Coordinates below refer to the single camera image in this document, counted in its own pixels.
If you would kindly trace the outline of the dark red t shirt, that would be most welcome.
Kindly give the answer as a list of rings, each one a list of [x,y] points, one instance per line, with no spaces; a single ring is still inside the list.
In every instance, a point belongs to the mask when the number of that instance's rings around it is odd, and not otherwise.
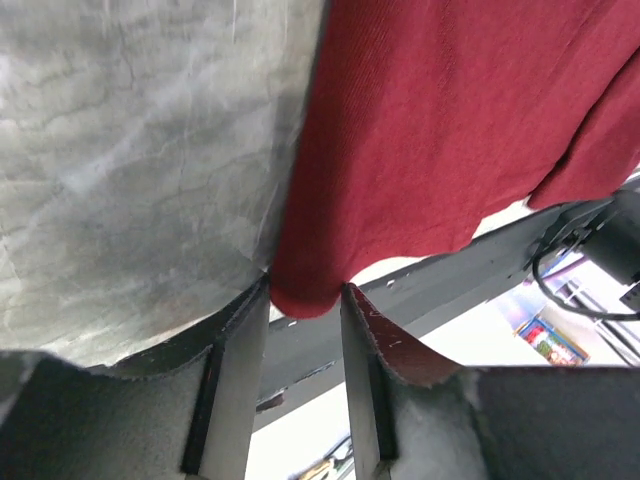
[[[270,278],[329,311],[393,257],[455,252],[516,201],[605,198],[639,162],[635,1],[335,1]]]

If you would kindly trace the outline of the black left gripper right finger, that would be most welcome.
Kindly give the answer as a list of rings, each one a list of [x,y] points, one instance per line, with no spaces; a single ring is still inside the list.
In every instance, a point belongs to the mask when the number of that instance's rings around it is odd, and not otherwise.
[[[639,372],[465,367],[347,284],[341,335],[360,479],[635,479]]]

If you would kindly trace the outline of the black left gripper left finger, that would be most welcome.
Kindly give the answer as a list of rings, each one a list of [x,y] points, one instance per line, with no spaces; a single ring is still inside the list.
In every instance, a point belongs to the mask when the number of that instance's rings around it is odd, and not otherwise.
[[[240,479],[269,323],[266,279],[112,366],[1,354],[5,479]]]

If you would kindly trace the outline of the colourful box under table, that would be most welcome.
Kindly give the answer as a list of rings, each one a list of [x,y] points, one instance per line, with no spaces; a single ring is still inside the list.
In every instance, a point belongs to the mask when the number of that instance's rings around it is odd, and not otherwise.
[[[515,334],[553,366],[582,366],[590,356],[540,316],[534,316]]]

